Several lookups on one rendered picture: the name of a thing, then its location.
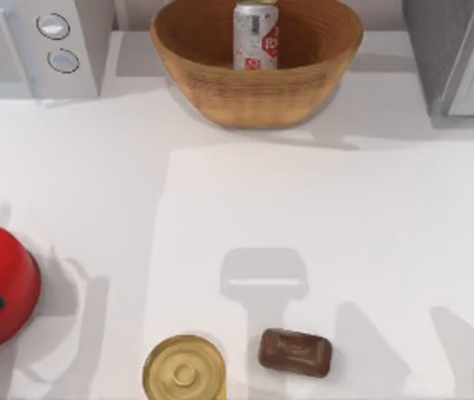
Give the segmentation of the woven wooden basket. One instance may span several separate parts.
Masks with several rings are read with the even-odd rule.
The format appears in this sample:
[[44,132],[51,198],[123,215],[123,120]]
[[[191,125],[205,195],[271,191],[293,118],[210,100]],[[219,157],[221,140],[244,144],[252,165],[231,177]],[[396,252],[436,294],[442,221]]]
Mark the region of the woven wooden basket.
[[357,53],[362,21],[340,0],[278,0],[279,63],[232,67],[235,0],[172,0],[150,35],[177,89],[207,120],[230,128],[286,128],[310,117]]

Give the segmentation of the red and white can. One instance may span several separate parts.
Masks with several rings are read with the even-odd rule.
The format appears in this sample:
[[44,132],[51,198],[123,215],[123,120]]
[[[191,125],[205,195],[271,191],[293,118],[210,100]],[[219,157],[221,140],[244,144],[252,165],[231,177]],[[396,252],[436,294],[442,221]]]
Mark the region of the red and white can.
[[233,9],[233,68],[276,70],[277,0],[237,0]]

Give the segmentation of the pale microwave oven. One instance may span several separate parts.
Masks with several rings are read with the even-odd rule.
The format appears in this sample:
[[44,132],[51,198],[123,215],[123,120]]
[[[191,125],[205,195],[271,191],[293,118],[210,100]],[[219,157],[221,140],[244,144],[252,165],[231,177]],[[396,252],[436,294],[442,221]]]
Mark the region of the pale microwave oven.
[[[37,18],[49,13],[68,20],[71,31],[63,40],[47,39],[37,30]],[[113,0],[0,0],[0,98],[97,98],[113,21]],[[48,53],[59,48],[77,55],[76,72],[49,67]]]

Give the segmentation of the round microwave knob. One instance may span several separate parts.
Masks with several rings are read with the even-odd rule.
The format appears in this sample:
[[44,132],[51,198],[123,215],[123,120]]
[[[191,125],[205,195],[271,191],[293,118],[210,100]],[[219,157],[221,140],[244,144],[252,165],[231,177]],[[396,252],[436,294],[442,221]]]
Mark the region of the round microwave knob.
[[47,55],[47,62],[51,69],[61,74],[71,74],[80,67],[77,55],[65,48],[53,50]]
[[58,13],[39,16],[36,27],[45,38],[50,40],[63,40],[71,31],[68,20]]

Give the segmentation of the red round bowl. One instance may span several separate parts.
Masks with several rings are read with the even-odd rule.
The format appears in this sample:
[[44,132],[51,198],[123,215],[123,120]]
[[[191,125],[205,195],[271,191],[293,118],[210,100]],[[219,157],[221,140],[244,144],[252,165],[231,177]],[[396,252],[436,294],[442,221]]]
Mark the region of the red round bowl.
[[0,346],[28,322],[41,293],[41,273],[32,254],[0,227]]

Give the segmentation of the grey cabinet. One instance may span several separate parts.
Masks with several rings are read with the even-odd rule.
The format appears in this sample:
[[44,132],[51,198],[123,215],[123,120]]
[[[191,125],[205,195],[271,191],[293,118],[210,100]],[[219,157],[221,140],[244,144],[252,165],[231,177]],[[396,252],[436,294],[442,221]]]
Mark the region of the grey cabinet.
[[474,118],[474,0],[402,0],[433,118]]

